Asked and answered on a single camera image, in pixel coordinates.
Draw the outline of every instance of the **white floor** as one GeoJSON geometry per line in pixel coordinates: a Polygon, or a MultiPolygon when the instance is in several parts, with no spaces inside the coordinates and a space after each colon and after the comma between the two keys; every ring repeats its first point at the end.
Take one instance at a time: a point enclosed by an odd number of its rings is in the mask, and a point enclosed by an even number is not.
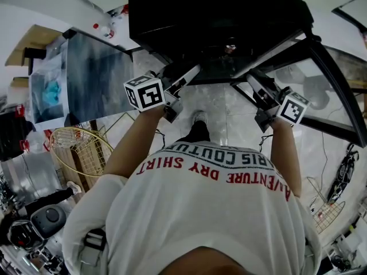
{"type": "MultiPolygon", "coordinates": [[[[139,55],[139,62],[135,68],[135,75],[144,74],[148,69],[158,71],[160,63],[151,64],[149,55],[142,52],[139,55]]],[[[243,84],[244,88],[248,88],[248,84],[243,84]]],[[[183,112],[179,118],[173,123],[168,123],[165,119],[159,122],[158,129],[164,133],[166,145],[175,142],[177,139],[186,136],[191,127],[190,115],[196,109],[204,110],[209,115],[208,130],[211,140],[215,143],[248,147],[259,150],[259,143],[263,135],[272,134],[271,129],[262,133],[255,122],[256,108],[252,106],[243,96],[238,94],[228,84],[213,84],[185,87],[179,92],[183,101],[183,112]]],[[[334,106],[330,101],[329,111],[340,108],[339,104],[334,106]]],[[[129,112],[129,115],[136,118],[137,111],[129,112]]],[[[108,129],[120,115],[113,115],[97,120],[99,128],[103,125],[108,129]]],[[[329,117],[330,120],[338,121],[343,118],[343,111],[336,111],[329,117]]],[[[132,119],[128,115],[124,115],[107,133],[108,141],[115,147],[132,124],[132,119]]],[[[340,162],[345,156],[345,150],[348,142],[337,139],[327,134],[323,134],[325,153],[328,161],[321,179],[321,173],[326,162],[323,151],[322,133],[311,128],[297,126],[294,127],[294,136],[298,150],[302,173],[303,195],[301,201],[306,207],[317,195],[314,188],[307,180],[307,176],[315,179],[317,185],[322,186],[322,193],[327,194],[329,188],[335,178],[336,171],[340,162]]],[[[156,134],[151,153],[162,147],[162,136],[156,134]]],[[[336,220],[320,234],[322,245],[327,245],[334,239],[341,230],[345,229],[356,217],[357,202],[365,191],[367,180],[367,150],[355,147],[360,152],[360,160],[356,163],[356,169],[351,183],[347,186],[340,201],[346,201],[345,208],[342,210],[336,220]]],[[[267,139],[263,144],[263,154],[270,157],[271,138],[267,139]]],[[[321,206],[321,199],[317,199],[316,204],[321,206]]]]}

